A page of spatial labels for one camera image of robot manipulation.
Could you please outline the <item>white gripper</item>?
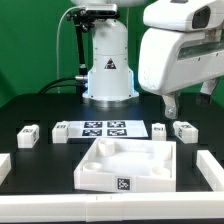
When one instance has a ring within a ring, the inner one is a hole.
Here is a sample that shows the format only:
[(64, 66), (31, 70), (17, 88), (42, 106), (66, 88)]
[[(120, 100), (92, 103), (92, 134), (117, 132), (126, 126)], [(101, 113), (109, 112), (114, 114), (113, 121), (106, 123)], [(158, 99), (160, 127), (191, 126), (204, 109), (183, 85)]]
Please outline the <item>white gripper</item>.
[(157, 0), (145, 8), (143, 23), (142, 89), (163, 95), (165, 116), (176, 119), (179, 93), (171, 92), (205, 81), (196, 103), (208, 106), (224, 75), (224, 0)]

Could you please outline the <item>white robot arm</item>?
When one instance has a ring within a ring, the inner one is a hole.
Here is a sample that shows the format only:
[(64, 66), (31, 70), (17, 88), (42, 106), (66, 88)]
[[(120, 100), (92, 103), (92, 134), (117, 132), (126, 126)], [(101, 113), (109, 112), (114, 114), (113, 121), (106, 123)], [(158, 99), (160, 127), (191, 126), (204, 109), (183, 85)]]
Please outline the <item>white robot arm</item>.
[(224, 0), (156, 0), (146, 6), (139, 53), (138, 77), (128, 66), (128, 28), (118, 21), (121, 7), (147, 0), (70, 0), (80, 10), (72, 19), (81, 32), (92, 33), (93, 66), (84, 73), (86, 102), (120, 106), (138, 98), (134, 83), (160, 95), (165, 116), (178, 115), (179, 92), (202, 88), (197, 103), (210, 103), (224, 75)]

